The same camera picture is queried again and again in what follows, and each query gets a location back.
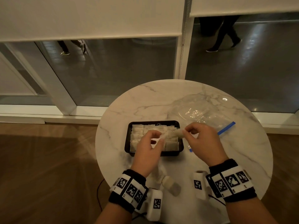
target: foot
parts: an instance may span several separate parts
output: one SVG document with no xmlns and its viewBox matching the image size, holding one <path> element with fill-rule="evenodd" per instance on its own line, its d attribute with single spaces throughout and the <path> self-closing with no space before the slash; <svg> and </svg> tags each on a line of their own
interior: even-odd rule
<svg viewBox="0 0 299 224">
<path fill-rule="evenodd" d="M 86 52 L 86 46 L 84 43 L 81 43 L 81 50 L 83 54 Z"/>
<path fill-rule="evenodd" d="M 237 44 L 239 44 L 242 41 L 242 39 L 239 39 L 237 42 L 234 42 L 234 44 L 231 46 L 231 48 L 233 49 L 234 47 L 236 47 Z"/>
<path fill-rule="evenodd" d="M 210 48 L 210 49 L 207 49 L 206 52 L 218 52 L 218 49 L 217 48 Z"/>
<path fill-rule="evenodd" d="M 65 52 L 65 51 L 63 51 L 63 52 L 60 53 L 61 56 L 67 56 L 69 54 L 70 54 L 70 52 Z"/>
</svg>

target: black cable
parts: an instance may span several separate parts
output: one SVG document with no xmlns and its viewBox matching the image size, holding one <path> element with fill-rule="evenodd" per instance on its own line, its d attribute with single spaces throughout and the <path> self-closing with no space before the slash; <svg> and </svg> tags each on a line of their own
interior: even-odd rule
<svg viewBox="0 0 299 224">
<path fill-rule="evenodd" d="M 98 203 L 99 203 L 101 212 L 102 212 L 103 210 L 102 210 L 102 206 L 101 206 L 101 203 L 100 203 L 100 200 L 99 200 L 99 197 L 98 197 L 98 193 L 99 193 L 99 187 L 100 187 L 100 185 L 102 184 L 102 182 L 103 182 L 104 180 L 105 180 L 105 179 L 103 179 L 103 180 L 101 181 L 101 183 L 99 184 L 99 186 L 97 187 L 97 201 L 98 201 Z"/>
<path fill-rule="evenodd" d="M 220 200 L 218 200 L 216 197 L 214 197 L 214 196 L 212 196 L 212 195 L 210 195 L 210 194 L 209 194 L 209 197 L 211 197 L 211 198 L 213 198 L 213 199 L 217 200 L 218 202 L 222 203 L 222 204 L 225 206 L 225 203 L 221 202 L 221 201 L 220 201 Z"/>
<path fill-rule="evenodd" d="M 144 215 L 146 215 L 146 214 L 147 214 L 147 212 L 141 213 L 141 214 L 135 216 L 134 218 L 132 218 L 132 221 L 133 221 L 134 219 L 136 219 L 136 218 L 138 218 L 138 217 L 140 217 L 140 216 L 144 216 Z"/>
</svg>

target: glass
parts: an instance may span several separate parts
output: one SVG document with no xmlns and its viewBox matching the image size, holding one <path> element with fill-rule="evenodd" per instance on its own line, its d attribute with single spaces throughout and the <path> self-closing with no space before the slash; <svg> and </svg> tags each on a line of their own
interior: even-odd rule
<svg viewBox="0 0 299 224">
<path fill-rule="evenodd" d="M 196 19 L 185 79 L 216 87 L 253 112 L 296 112 L 299 13 L 241 16 L 234 29 L 242 42 L 232 49 L 233 42 L 226 35 L 218 52 L 207 53 L 217 38 L 213 33 L 218 27 L 213 25 L 221 25 L 217 19 Z"/>
<path fill-rule="evenodd" d="M 28 82 L 37 95 L 0 95 L 0 105 L 53 105 L 51 99 L 45 94 L 35 80 L 30 76 L 28 71 L 16 59 L 11 51 L 0 43 L 0 52 Z"/>
<path fill-rule="evenodd" d="M 175 37 L 36 44 L 78 106 L 107 107 L 135 86 L 173 78 Z"/>
</svg>

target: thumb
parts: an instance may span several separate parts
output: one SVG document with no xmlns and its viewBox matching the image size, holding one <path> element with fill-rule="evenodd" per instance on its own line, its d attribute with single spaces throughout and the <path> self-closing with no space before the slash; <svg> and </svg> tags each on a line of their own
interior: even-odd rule
<svg viewBox="0 0 299 224">
<path fill-rule="evenodd" d="M 159 151 L 159 153 L 161 153 L 164 148 L 164 143 L 165 143 L 165 140 L 163 138 L 160 138 L 160 140 L 157 142 L 154 149 Z"/>
<path fill-rule="evenodd" d="M 186 138 L 186 140 L 188 141 L 188 143 L 192 143 L 194 142 L 196 139 L 185 129 L 182 130 L 184 137 Z"/>
</svg>

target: marble tabletop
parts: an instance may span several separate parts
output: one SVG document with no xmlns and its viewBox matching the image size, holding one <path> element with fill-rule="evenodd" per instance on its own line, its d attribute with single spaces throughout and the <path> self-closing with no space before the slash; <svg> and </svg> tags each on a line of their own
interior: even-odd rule
<svg viewBox="0 0 299 224">
<path fill-rule="evenodd" d="M 255 116 L 238 100 L 227 93 L 199 82 L 166 79 L 136 86 L 119 96 L 106 110 L 97 128 L 95 149 L 100 170 L 112 186 L 121 173 L 130 168 L 133 158 L 125 152 L 128 124 L 133 121 L 173 120 L 169 110 L 174 104 L 190 95 L 198 95 L 213 104 L 236 125 L 220 136 L 230 158 L 252 178 L 256 193 L 261 199 L 272 177 L 273 155 L 269 139 Z M 178 120 L 181 128 L 185 122 Z M 161 157 L 160 164 L 167 174 L 180 184 L 178 197 L 163 191 L 160 221 L 176 223 L 223 223 L 228 220 L 225 207 L 220 209 L 195 198 L 192 173 L 208 171 L 208 166 L 188 149 L 176 157 Z M 159 187 L 149 176 L 147 186 Z"/>
</svg>

